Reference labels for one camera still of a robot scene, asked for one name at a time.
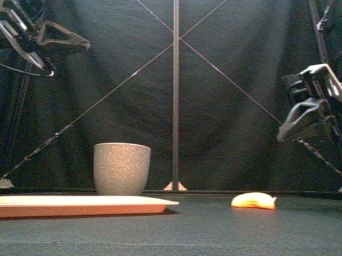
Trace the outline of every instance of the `speckled cup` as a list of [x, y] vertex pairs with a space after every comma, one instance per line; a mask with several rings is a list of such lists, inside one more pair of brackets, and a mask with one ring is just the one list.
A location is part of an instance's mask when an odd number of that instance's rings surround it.
[[100, 143], [93, 147], [93, 181], [98, 195], [142, 193], [150, 148], [130, 143]]

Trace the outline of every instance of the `dark table surface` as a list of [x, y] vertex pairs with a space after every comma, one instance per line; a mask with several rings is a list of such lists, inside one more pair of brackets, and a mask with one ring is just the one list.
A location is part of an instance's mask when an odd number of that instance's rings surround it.
[[342, 201], [277, 196], [276, 209], [232, 195], [144, 194], [160, 214], [0, 220], [0, 255], [342, 255]]

